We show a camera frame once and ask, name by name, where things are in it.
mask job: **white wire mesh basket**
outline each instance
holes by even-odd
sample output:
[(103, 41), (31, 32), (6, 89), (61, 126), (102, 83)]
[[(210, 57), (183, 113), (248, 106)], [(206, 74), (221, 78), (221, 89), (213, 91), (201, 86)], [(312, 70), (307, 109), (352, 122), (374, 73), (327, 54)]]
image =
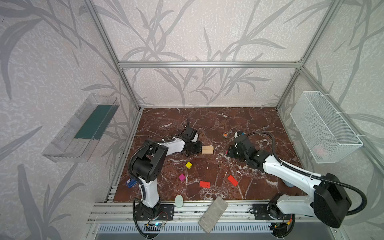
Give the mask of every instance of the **white wire mesh basket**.
[(338, 162), (362, 146), (340, 112), (319, 91), (306, 91), (291, 117), (317, 163)]

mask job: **wall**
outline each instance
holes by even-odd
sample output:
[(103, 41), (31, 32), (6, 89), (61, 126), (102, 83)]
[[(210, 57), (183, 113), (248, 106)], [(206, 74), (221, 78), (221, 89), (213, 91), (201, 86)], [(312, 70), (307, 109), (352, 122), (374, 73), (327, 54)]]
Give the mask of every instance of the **wall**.
[[(78, 239), (136, 111), (82, 1), (1, 1), (0, 17), (0, 239)], [(92, 157), (43, 157), (90, 93), (120, 101)]]
[[(383, 67), (384, 67), (384, 1), (344, 1), (319, 45), (306, 63), (331, 97), (342, 107), (378, 151), (383, 153)], [(279, 109), (287, 132), (294, 141), (306, 169), (326, 174), (363, 190), (367, 207), (348, 216), (343, 226), (354, 239), (382, 239), (384, 235), (384, 178), (362, 149), (333, 164), (317, 164), (300, 132), (290, 118), (290, 111), (302, 91), (313, 91), (299, 77), (289, 97)], [(350, 192), (353, 207), (360, 197)]]
[[(94, 2), (120, 61), (296, 61), (331, 0)], [(292, 72), (135, 68), (126, 76), (144, 106), (271, 106)]]

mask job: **brown marble table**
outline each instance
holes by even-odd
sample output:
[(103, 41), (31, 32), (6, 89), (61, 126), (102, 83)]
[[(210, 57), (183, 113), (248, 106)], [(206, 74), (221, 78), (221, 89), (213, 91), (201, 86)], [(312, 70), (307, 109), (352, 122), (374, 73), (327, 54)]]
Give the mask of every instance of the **brown marble table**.
[[(190, 118), (190, 125), (198, 130), (203, 146), (213, 146), (213, 154), (197, 154), (186, 157), (181, 153), (167, 156), (160, 176), (157, 179), (161, 200), (175, 200), (182, 195), (184, 200), (214, 200), (221, 196), (225, 200), (271, 199), (276, 193), (303, 195), (296, 187), (287, 187), (273, 175), (248, 168), (244, 162), (228, 158), (225, 153), (233, 140), (234, 132), (271, 132), (276, 139), (277, 155), (296, 166), (300, 162), (275, 108), (146, 108), (140, 119), (129, 158), (147, 139), (160, 140), (179, 133)], [(230, 134), (225, 139), (222, 134)], [(266, 136), (250, 136), (256, 149), (271, 152), (271, 140)], [(185, 167), (192, 163), (191, 169)], [(122, 173), (114, 201), (128, 202), (141, 197), (136, 185), (128, 188), (127, 163)], [(186, 179), (179, 180), (184, 174)], [(227, 179), (232, 175), (239, 184), (235, 187)], [(210, 182), (210, 189), (199, 186), (200, 181)]]

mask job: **vertical metal post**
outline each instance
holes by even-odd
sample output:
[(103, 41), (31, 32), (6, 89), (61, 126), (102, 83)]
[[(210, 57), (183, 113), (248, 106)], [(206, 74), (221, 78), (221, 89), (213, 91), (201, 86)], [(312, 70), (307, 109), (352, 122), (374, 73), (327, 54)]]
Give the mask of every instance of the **vertical metal post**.
[[(337, 12), (339, 11), (339, 8), (341, 7), (341, 4), (344, 0), (333, 0), (330, 4), (327, 12), (325, 13), (323, 20), (321, 21), (319, 27), (317, 28), (315, 34), (313, 35), (313, 38), (311, 42), (309, 43), (307, 49), (304, 52), (303, 57), (301, 58), (301, 67), (304, 66), (304, 64), (308, 61), (309, 57), (313, 53), (313, 50), (319, 43), (321, 37), (324, 35), (325, 31), (331, 24), (333, 18), (336, 16)], [(288, 96), (288, 93), (291, 91), (292, 87), (295, 85), (295, 81), (297, 79), (297, 75), (293, 75), (285, 88), (283, 94), (281, 95), (281, 98), (279, 99), (279, 102), (277, 103), (276, 108), (279, 109), (279, 107), (284, 102), (285, 98)]]
[(107, 52), (108, 52), (109, 56), (111, 57), (112, 63), (114, 65), (114, 67), (116, 68), (116, 71), (117, 71), (121, 81), (123, 82), (124, 87), (127, 89), (128, 94), (131, 97), (131, 99), (135, 105), (135, 108), (139, 111), (140, 110), (139, 102), (137, 101), (137, 99), (136, 99), (136, 97), (132, 91), (132, 88), (129, 85), (127, 77), (125, 76), (122, 69), (119, 67), (118, 58), (117, 58), (115, 52), (113, 51), (113, 48), (112, 48), (112, 45), (108, 39), (107, 33), (104, 30), (103, 24), (101, 23), (101, 20), (97, 14), (96, 6), (93, 4), (92, 0), (84, 0), (84, 3), (85, 3), (85, 7), (86, 7), (86, 9), (87, 9), (87, 11), (91, 17), (91, 20), (95, 24), (96, 30), (98, 31), (106, 49), (107, 49)]

